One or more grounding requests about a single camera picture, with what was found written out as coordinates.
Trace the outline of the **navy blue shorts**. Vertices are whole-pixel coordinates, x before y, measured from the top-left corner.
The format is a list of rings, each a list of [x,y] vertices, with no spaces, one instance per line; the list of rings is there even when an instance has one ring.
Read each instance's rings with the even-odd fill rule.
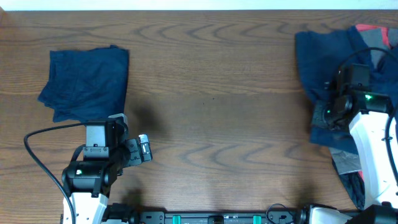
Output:
[[[312,103],[328,101],[335,92],[328,86],[338,73],[338,67],[354,52],[365,49],[355,26],[328,34],[314,31],[298,32],[295,35],[295,53],[298,74],[305,93]],[[361,54],[346,64],[370,64],[370,58]],[[397,61],[385,55],[376,68],[371,70],[369,82],[377,93],[384,93],[397,104]]]

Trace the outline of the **black garment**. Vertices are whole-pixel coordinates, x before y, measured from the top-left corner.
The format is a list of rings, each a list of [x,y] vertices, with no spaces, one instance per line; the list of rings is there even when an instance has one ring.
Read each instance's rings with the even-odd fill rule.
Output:
[[[359,172],[341,174],[339,178],[354,206],[358,210],[364,210],[364,181]]]

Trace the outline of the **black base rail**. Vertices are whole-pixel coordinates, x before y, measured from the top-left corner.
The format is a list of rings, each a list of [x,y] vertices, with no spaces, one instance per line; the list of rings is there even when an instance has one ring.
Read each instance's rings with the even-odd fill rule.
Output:
[[[167,212],[139,211],[114,203],[106,209],[102,223],[125,224],[303,224],[308,223],[308,208],[291,209],[271,205],[264,212]]]

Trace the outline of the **red garment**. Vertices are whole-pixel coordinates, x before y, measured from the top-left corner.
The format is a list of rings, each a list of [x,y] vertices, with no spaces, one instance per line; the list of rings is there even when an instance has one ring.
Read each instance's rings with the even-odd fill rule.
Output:
[[[388,37],[389,29],[387,27],[357,24],[355,25],[355,28],[360,33],[368,47],[380,47],[386,49],[391,47]]]

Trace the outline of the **grey shorts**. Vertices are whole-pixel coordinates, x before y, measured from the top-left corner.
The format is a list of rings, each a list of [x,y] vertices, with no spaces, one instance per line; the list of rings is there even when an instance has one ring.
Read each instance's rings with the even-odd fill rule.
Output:
[[[380,48],[380,47],[368,47],[356,53],[356,56],[361,54],[370,58],[370,64],[365,63],[357,63],[361,65],[367,65],[370,69],[370,72],[373,68],[376,68],[382,56],[386,54],[389,49]],[[361,113],[369,114],[372,112],[380,112],[380,113],[388,113],[391,110],[391,99],[387,95],[383,95],[381,93],[376,93],[373,88],[370,87],[368,91],[361,90],[348,90],[341,94],[349,95],[353,97],[353,109],[351,110],[351,114],[348,117],[348,122],[353,123],[355,118],[358,118]]]

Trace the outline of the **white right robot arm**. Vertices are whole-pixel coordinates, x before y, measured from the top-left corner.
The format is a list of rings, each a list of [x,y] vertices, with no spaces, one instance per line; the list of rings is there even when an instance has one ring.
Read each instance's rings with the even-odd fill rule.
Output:
[[[330,101],[318,100],[312,124],[349,131],[358,150],[364,182],[364,209],[353,216],[326,205],[308,205],[298,223],[397,223],[397,134],[391,99],[349,90]]]

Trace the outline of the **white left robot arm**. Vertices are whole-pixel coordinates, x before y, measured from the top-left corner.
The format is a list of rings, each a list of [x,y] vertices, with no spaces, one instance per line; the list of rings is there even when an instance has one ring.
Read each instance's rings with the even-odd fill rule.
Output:
[[[66,192],[62,223],[139,223],[139,215],[131,207],[109,205],[108,200],[123,169],[152,160],[149,137],[88,133],[86,144],[78,150],[83,159],[74,155],[62,174]]]

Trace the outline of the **folded navy blue garment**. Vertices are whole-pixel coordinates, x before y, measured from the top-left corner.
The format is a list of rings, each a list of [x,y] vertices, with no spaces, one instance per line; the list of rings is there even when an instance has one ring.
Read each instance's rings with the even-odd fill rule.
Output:
[[[124,112],[129,51],[116,45],[50,52],[49,79],[38,100],[53,122],[85,122]]]

